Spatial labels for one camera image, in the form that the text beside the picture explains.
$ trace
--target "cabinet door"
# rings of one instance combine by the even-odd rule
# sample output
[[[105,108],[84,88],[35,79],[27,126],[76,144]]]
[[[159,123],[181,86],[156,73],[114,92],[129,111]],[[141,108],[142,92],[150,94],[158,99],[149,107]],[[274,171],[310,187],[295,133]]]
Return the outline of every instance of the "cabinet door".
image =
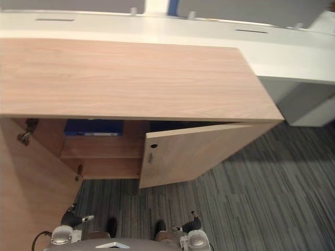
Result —
[[[146,134],[140,188],[192,180],[276,123],[232,123]]]
[[[29,250],[35,236],[60,224],[81,182],[36,140],[18,142],[22,132],[11,119],[0,119],[0,250]],[[50,241],[41,236],[36,250]]]

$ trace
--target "striped carpet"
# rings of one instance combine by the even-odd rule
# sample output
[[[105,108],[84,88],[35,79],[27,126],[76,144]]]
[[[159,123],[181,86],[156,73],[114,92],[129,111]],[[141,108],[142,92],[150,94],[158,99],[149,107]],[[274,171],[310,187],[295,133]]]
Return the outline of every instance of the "striped carpet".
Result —
[[[87,180],[83,235],[118,219],[117,237],[153,238],[155,222],[195,210],[215,250],[335,250],[335,129],[286,123],[199,178],[138,190],[137,180]]]

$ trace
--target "metal bracket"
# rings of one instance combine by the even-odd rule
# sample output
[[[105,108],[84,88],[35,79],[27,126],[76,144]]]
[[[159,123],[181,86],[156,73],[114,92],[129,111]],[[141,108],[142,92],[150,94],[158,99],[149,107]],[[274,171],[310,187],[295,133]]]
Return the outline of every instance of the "metal bracket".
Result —
[[[34,133],[36,130],[36,127],[38,125],[39,119],[27,119],[26,120],[26,125],[27,129],[26,132],[20,133],[17,136],[17,140],[20,141],[23,145],[27,146],[29,145],[29,137]]]
[[[82,172],[83,172],[83,165],[80,164],[78,166],[78,171],[77,171],[77,176],[74,178],[75,181],[79,181],[81,175],[82,175]]]

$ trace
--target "wood grain surface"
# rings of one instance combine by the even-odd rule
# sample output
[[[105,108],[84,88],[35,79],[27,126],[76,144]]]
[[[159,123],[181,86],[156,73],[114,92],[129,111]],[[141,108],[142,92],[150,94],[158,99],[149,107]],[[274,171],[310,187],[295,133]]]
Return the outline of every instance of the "wood grain surface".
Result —
[[[26,118],[14,119],[14,121],[22,128],[22,132],[26,130],[26,120]],[[66,119],[40,119],[33,135],[30,137],[37,140],[41,145],[59,158],[65,142],[64,127],[66,121]],[[79,158],[61,158],[61,161],[76,173],[78,171],[78,166],[81,163]]]
[[[1,114],[279,121],[236,48],[1,39]]]
[[[141,158],[82,159],[83,179],[138,179]]]
[[[275,125],[232,123],[147,133],[140,188],[193,180]]]
[[[37,140],[28,147],[18,142],[21,131],[14,121],[0,120],[0,250],[30,250],[38,233],[59,226],[81,184]],[[41,237],[35,250],[49,241]]]
[[[143,158],[148,121],[124,121],[122,136],[67,136],[62,158]]]

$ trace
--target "person's foot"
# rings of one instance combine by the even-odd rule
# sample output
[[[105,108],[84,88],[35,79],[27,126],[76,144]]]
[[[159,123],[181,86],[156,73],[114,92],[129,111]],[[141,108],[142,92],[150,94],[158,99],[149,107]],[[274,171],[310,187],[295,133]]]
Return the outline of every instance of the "person's foot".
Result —
[[[160,232],[160,231],[166,231],[166,225],[165,222],[160,220],[156,223],[156,227],[155,227],[155,237],[156,235]]]
[[[109,233],[110,238],[115,238],[117,231],[117,220],[115,217],[110,218],[107,222],[106,232]]]

